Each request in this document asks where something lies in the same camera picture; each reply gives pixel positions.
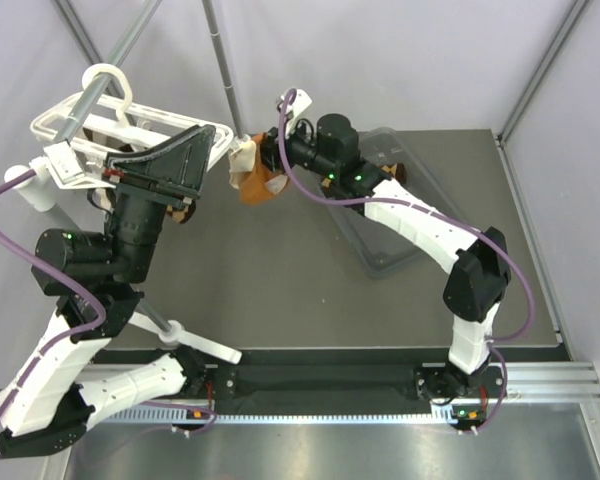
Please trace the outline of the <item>orange sock with cream cuff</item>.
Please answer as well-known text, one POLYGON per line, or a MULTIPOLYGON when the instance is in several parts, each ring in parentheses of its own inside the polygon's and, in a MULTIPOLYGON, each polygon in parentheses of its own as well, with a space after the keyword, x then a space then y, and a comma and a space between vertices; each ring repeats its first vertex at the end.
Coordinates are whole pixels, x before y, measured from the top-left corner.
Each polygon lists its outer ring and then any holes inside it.
POLYGON ((247 205, 258 205, 272 200, 280 195, 290 184, 289 177, 283 173, 274 173, 265 166, 262 156, 264 141, 269 134, 260 133, 251 138, 254 144, 253 165, 251 170, 240 172, 238 190, 240 200, 247 205))

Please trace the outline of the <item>brown orange argyle sock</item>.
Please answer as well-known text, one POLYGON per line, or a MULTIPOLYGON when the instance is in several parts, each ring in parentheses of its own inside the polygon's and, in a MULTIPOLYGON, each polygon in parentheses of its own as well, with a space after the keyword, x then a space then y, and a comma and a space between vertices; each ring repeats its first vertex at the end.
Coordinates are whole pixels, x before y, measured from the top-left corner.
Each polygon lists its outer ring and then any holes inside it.
POLYGON ((209 163, 212 127, 190 127, 159 144, 106 154, 102 178, 114 184, 108 219, 161 223, 168 216, 187 222, 196 210, 209 163))
POLYGON ((407 185, 408 173, 404 164, 385 164, 381 166, 381 169, 393 177, 400 185, 407 185))

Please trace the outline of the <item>white plastic clip hanger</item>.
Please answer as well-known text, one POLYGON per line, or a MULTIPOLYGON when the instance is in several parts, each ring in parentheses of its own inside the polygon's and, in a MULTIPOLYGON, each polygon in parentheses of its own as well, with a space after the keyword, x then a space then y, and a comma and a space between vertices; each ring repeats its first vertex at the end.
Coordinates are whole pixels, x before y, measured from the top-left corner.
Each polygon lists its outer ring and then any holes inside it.
POLYGON ((78 101, 84 97, 87 89, 106 75, 118 83, 123 96, 116 98, 100 94, 95 105, 87 109, 86 119, 80 122, 78 132, 67 141, 88 172, 102 170, 106 154, 120 151, 123 145, 139 151, 193 126, 211 125, 216 128, 210 166, 214 166, 228 153, 232 142, 237 140, 233 130, 224 124, 134 102, 133 91, 122 70, 111 64, 99 63, 84 71, 80 92, 60 101, 31 122, 30 131, 43 147, 61 143, 56 135, 67 121, 77 117, 72 110, 78 106, 78 101))

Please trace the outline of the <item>cream white ribbed sock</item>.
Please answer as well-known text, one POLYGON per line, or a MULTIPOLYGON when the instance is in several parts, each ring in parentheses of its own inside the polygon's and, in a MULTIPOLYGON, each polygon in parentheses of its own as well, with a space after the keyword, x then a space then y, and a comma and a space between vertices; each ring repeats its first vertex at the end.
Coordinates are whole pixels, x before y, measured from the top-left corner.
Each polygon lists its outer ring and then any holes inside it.
POLYGON ((256 163, 257 144, 251 138, 232 142, 228 152, 229 184, 239 189, 241 183, 251 174, 256 163))

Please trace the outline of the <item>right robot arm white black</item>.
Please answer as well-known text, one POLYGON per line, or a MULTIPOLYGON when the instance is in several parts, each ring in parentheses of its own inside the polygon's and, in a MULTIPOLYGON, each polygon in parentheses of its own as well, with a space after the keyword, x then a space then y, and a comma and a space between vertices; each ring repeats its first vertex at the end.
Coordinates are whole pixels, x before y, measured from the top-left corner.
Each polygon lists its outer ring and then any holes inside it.
POLYGON ((350 121, 328 114, 265 132, 261 156, 276 173, 300 167, 326 181, 319 201, 343 206, 380 224, 428 255, 447 275, 442 300, 453 315, 444 378, 467 396, 484 380, 493 323, 511 281, 504 235, 475 230, 410 193, 361 153, 350 121))

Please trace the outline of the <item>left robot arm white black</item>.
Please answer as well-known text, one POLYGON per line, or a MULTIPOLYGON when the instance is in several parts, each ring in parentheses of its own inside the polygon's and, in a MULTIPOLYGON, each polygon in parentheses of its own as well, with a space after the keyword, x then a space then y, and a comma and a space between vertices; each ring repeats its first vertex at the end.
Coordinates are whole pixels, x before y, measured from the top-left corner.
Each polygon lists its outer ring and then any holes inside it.
POLYGON ((6 242, 56 308, 26 364, 0 390, 0 460, 56 454, 122 410, 207 387, 205 359, 187 345, 117 377, 78 376, 130 322, 164 218, 198 200, 215 136, 211 125, 192 126, 149 148, 109 153, 101 231, 49 229, 33 251, 6 242))

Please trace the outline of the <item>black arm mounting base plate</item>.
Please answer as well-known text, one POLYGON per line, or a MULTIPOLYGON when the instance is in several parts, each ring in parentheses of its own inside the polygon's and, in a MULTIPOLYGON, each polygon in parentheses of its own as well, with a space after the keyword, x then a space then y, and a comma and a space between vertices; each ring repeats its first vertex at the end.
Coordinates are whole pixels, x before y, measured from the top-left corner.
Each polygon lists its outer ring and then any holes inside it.
POLYGON ((495 400, 502 377, 490 367, 470 386, 443 366, 239 365, 210 376, 216 410, 236 416, 345 416, 420 414, 430 402, 495 400))

